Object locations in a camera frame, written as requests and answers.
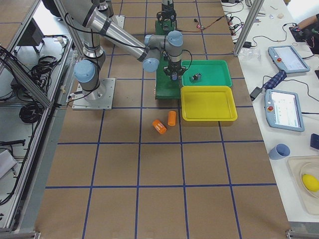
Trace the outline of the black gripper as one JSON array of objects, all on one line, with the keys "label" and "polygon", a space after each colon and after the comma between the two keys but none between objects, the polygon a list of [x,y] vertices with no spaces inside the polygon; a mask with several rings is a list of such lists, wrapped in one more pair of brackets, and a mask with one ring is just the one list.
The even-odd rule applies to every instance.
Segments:
[{"label": "black gripper", "polygon": [[157,20],[160,26],[164,23],[169,25],[169,28],[176,27],[176,11],[174,9],[164,9],[157,12]]},{"label": "black gripper", "polygon": [[168,62],[168,65],[163,68],[163,71],[167,76],[170,76],[172,72],[177,72],[178,76],[181,77],[185,73],[186,67],[181,65],[182,53],[173,56],[167,51],[164,51],[163,58]]}]

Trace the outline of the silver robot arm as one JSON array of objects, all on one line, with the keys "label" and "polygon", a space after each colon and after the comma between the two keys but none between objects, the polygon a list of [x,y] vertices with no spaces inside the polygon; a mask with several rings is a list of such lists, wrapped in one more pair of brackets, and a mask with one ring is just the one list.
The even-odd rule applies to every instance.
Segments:
[{"label": "silver robot arm", "polygon": [[171,0],[164,0],[157,13],[159,35],[146,35],[141,42],[112,20],[110,3],[101,8],[100,0],[63,0],[66,13],[86,34],[97,34],[124,49],[142,63],[143,70],[156,73],[156,99],[179,99],[182,65],[183,35],[176,29],[176,12]]},{"label": "silver robot arm", "polygon": [[170,27],[176,23],[176,11],[172,0],[163,0],[161,3],[161,11],[157,12],[157,20],[164,31],[168,31]]}]

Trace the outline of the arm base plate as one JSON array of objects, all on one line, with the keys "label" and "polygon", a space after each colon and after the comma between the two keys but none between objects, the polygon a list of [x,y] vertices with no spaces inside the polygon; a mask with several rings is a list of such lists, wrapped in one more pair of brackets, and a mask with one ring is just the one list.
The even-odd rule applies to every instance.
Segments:
[{"label": "arm base plate", "polygon": [[124,15],[114,15],[110,18],[111,22],[115,23],[121,28],[124,28],[125,16]]},{"label": "arm base plate", "polygon": [[115,91],[115,78],[100,79],[100,86],[95,91],[89,93],[82,91],[78,83],[78,94],[73,93],[71,96],[73,110],[111,110]]}]

